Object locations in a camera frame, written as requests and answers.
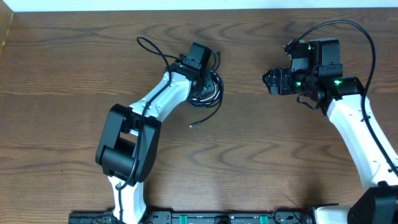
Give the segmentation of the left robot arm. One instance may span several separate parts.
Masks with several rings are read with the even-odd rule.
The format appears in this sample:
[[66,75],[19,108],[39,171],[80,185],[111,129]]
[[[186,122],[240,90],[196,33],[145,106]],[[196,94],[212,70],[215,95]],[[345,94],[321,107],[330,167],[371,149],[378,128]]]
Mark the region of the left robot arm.
[[184,101],[208,106],[221,98],[216,74],[221,53],[194,42],[188,55],[167,63],[161,81],[139,101],[109,111],[95,162],[113,187],[117,223],[139,223],[145,212],[144,181],[153,168],[163,121]]

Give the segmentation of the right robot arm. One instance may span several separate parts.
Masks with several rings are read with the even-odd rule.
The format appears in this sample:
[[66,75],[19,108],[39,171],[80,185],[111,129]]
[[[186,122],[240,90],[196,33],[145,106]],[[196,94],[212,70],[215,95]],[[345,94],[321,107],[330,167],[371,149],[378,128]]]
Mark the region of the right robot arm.
[[363,195],[350,208],[312,207],[302,223],[397,223],[397,154],[378,125],[357,77],[343,75],[338,39],[301,40],[290,67],[262,77],[272,95],[307,96],[343,138],[360,176]]

